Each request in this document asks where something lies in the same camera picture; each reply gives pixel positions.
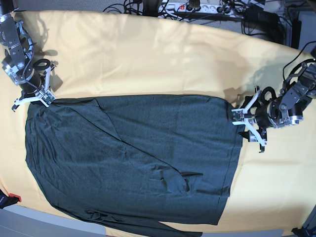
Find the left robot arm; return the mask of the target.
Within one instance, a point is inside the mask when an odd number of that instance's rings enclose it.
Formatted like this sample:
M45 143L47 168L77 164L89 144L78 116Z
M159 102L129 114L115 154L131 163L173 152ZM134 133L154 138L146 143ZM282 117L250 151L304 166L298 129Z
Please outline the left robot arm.
M268 86L255 87L253 96L246 96L238 109L232 110L233 125L244 125L248 130L240 136L248 142L258 142L260 153L267 145L268 128L284 128L303 121L303 111L316 98L316 57L297 64L288 77L283 77L279 96Z

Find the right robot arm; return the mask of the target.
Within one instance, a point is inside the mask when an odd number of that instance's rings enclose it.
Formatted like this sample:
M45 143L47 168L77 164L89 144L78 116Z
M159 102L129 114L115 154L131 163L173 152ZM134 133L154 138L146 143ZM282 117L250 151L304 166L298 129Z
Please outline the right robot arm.
M12 110L25 103L49 107L56 99L50 89L50 75L55 65L48 59L33 60L36 43L23 27L24 21L15 21L12 17L17 9L15 0L0 2L0 44L5 47L2 69L22 89Z

